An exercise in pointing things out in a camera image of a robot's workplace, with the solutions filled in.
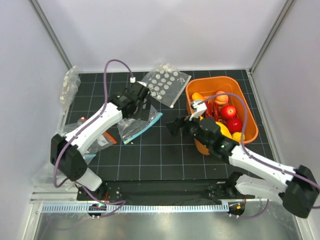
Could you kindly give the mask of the clear blue-zip bag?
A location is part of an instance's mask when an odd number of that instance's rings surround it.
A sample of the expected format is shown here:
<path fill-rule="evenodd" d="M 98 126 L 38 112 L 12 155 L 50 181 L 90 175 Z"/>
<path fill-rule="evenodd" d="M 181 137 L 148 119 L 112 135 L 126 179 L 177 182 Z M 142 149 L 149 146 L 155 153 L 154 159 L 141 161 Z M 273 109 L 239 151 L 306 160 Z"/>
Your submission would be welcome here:
<path fill-rule="evenodd" d="M 146 132 L 149 128 L 155 125 L 163 116 L 152 105 L 150 107 L 149 117 L 147 121 L 125 118 L 117 124 L 117 129 L 122 142 L 127 145 L 141 134 Z"/>

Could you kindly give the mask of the red toy lobster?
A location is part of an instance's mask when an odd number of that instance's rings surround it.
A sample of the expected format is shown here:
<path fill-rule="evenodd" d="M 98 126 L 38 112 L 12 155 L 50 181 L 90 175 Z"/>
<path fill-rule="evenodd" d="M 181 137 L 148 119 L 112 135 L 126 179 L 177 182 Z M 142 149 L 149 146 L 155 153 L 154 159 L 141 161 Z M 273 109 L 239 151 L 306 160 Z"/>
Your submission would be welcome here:
<path fill-rule="evenodd" d="M 213 118 L 216 122 L 220 121 L 220 109 L 219 104 L 216 102 L 215 99 L 209 99 L 205 102 L 207 107 L 204 116 L 206 118 Z"/>

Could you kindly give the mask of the yellow toy banana bunch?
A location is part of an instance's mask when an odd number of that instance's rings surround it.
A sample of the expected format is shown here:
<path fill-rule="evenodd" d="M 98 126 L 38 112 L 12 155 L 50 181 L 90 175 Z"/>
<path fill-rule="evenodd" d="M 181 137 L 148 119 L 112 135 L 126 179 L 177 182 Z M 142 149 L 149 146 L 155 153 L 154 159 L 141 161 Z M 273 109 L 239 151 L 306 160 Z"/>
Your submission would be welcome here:
<path fill-rule="evenodd" d="M 215 122 L 219 127 L 220 127 L 220 132 L 222 135 L 224 135 L 225 137 L 232 139 L 232 134 L 230 133 L 230 131 L 228 130 L 228 128 L 222 124 L 221 122 L 216 121 Z"/>

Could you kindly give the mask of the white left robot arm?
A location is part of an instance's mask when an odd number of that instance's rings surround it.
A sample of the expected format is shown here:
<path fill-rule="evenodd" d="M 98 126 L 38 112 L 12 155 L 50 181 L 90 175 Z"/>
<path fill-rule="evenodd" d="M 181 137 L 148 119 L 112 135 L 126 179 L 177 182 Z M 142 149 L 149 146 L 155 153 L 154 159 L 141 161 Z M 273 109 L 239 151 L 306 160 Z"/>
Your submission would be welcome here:
<path fill-rule="evenodd" d="M 51 139 L 50 162 L 54 166 L 53 184 L 56 188 L 57 173 L 88 189 L 94 200 L 106 195 L 102 179 L 94 173 L 84 160 L 84 155 L 92 143 L 110 127 L 122 119 L 148 120 L 151 108 L 150 89 L 145 83 L 135 82 L 123 92 L 114 94 L 102 107 L 82 125 L 64 136 L 56 134 Z"/>

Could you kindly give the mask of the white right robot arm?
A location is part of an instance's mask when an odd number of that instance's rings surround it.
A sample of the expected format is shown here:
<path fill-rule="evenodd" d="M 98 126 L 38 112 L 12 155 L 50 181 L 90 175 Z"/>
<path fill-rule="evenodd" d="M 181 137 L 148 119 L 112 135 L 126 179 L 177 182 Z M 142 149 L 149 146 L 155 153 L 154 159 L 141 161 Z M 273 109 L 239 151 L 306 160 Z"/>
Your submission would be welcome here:
<path fill-rule="evenodd" d="M 320 186 L 308 167 L 283 165 L 247 149 L 223 135 L 212 118 L 198 120 L 183 116 L 165 126 L 172 136 L 183 129 L 204 145 L 210 155 L 256 176 L 253 178 L 236 173 L 234 180 L 225 185 L 225 192 L 230 198 L 241 194 L 262 197 L 281 203 L 288 212 L 303 219 L 315 208 Z"/>

